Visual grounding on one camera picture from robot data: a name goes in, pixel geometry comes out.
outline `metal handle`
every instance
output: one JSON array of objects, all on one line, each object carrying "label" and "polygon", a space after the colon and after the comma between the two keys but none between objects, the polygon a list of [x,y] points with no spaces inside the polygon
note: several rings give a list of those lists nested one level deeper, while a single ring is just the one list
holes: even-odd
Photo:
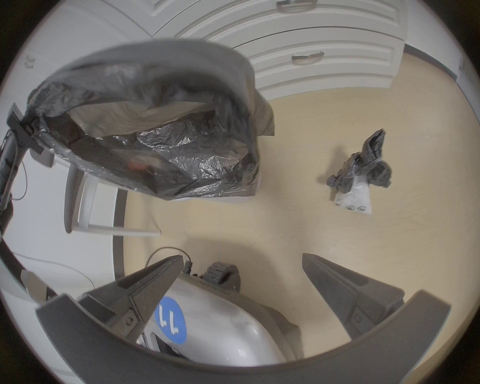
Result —
[{"label": "metal handle", "polygon": [[309,11],[317,6],[317,1],[318,0],[282,0],[276,2],[276,8],[279,12]]},{"label": "metal handle", "polygon": [[310,64],[312,62],[320,60],[324,56],[325,52],[320,51],[318,53],[312,53],[311,55],[293,55],[293,64]]}]

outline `white chair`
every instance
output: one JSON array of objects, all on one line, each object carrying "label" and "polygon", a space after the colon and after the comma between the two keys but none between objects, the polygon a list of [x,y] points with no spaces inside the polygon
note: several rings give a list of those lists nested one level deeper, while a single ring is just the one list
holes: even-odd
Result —
[{"label": "white chair", "polygon": [[65,207],[63,221],[65,231],[71,233],[73,230],[100,233],[113,236],[137,236],[137,237],[159,237],[162,232],[148,231],[144,229],[128,229],[124,227],[107,227],[90,224],[95,191],[98,185],[98,178],[85,173],[74,165],[70,165],[65,187]]}]

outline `tied plastic bag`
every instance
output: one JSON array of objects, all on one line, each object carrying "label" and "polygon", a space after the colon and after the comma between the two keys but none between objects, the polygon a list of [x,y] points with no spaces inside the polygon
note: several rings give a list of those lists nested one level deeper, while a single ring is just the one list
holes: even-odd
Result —
[{"label": "tied plastic bag", "polygon": [[364,143],[361,152],[356,152],[344,163],[337,175],[327,180],[327,185],[337,188],[335,204],[351,211],[372,213],[370,184],[388,188],[392,170],[382,159],[385,131],[379,130]]},{"label": "tied plastic bag", "polygon": [[236,51],[160,40],[63,67],[29,97],[34,138],[83,171],[162,199],[252,196],[273,112]]}]

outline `wooden floor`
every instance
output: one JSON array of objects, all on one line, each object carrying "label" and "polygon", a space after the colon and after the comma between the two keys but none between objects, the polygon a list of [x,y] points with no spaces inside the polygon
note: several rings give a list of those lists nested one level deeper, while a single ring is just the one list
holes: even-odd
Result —
[{"label": "wooden floor", "polygon": [[[404,55],[391,89],[324,90],[271,104],[276,133],[258,139],[262,184],[248,203],[129,193],[126,226],[158,225],[163,235],[126,238],[125,273],[161,246],[184,249],[198,273],[214,261],[234,263],[242,293],[297,324],[311,356],[350,340],[302,271],[302,253],[315,253],[402,288],[406,300],[425,289],[451,303],[423,361],[445,349],[480,296],[480,126],[455,81]],[[391,187],[371,187],[371,216],[335,206],[326,179],[380,128]]]}]

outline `blue sticker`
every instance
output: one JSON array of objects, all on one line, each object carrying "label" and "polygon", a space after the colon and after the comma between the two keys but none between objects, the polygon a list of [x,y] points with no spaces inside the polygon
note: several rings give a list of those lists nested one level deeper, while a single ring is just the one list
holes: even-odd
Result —
[{"label": "blue sticker", "polygon": [[175,300],[164,296],[155,311],[155,320],[163,334],[175,344],[187,341],[187,325],[180,306]]}]

